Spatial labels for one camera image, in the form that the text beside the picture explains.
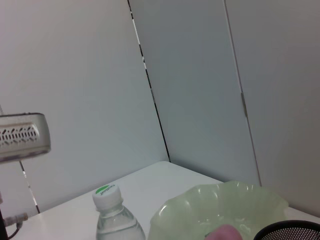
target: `pink object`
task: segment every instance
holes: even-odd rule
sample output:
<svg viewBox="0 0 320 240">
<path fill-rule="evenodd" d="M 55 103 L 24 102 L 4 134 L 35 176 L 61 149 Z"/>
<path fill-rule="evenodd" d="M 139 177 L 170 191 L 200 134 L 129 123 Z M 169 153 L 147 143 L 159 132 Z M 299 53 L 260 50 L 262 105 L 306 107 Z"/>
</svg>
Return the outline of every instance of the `pink object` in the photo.
<svg viewBox="0 0 320 240">
<path fill-rule="evenodd" d="M 237 229 L 225 224 L 211 232 L 204 240 L 242 240 Z"/>
</svg>

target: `desk lamp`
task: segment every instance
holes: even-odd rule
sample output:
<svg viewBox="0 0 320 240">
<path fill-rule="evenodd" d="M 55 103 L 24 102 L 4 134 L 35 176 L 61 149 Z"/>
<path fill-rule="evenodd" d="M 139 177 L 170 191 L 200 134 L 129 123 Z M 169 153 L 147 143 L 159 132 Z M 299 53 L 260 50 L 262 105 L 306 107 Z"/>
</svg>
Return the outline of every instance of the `desk lamp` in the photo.
<svg viewBox="0 0 320 240">
<path fill-rule="evenodd" d="M 51 150 L 50 133 L 45 115 L 22 113 L 0 115 L 0 168 L 1 164 L 34 158 Z M 28 219 L 26 213 L 3 220 L 0 210 L 0 240 L 7 240 L 6 226 Z"/>
</svg>

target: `bottle neck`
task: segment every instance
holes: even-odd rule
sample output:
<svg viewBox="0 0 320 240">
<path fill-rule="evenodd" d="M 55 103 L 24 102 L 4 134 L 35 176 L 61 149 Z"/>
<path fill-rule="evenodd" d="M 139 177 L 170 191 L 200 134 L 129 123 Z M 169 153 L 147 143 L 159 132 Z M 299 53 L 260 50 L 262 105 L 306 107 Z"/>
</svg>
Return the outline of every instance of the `bottle neck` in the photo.
<svg viewBox="0 0 320 240">
<path fill-rule="evenodd" d="M 118 213 L 120 213 L 125 207 L 122 205 L 122 202 L 120 202 L 119 204 L 117 204 L 116 206 L 106 209 L 106 210 L 100 210 L 100 217 L 102 218 L 109 218 L 112 217 L 114 215 L 117 215 Z"/>
</svg>

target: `bottle label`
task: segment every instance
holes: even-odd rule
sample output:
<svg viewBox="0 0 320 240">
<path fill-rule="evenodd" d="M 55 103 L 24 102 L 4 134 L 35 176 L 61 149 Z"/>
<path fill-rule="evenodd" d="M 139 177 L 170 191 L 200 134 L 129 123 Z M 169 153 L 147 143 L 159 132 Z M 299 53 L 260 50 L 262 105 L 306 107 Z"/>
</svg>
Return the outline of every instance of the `bottle label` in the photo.
<svg viewBox="0 0 320 240">
<path fill-rule="evenodd" d="M 113 188 L 114 186 L 115 185 L 102 186 L 95 192 L 95 194 L 100 194 L 102 196 L 105 192 L 107 192 L 109 189 Z"/>
</svg>

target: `black wire basket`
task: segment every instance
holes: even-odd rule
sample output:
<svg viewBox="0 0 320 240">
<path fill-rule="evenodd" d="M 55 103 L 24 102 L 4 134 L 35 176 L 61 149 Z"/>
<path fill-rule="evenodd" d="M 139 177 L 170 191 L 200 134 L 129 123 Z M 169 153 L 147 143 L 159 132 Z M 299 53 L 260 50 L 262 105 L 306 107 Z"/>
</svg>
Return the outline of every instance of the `black wire basket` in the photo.
<svg viewBox="0 0 320 240">
<path fill-rule="evenodd" d="M 263 228 L 254 240 L 320 240 L 320 225 L 310 221 L 280 221 Z"/>
</svg>

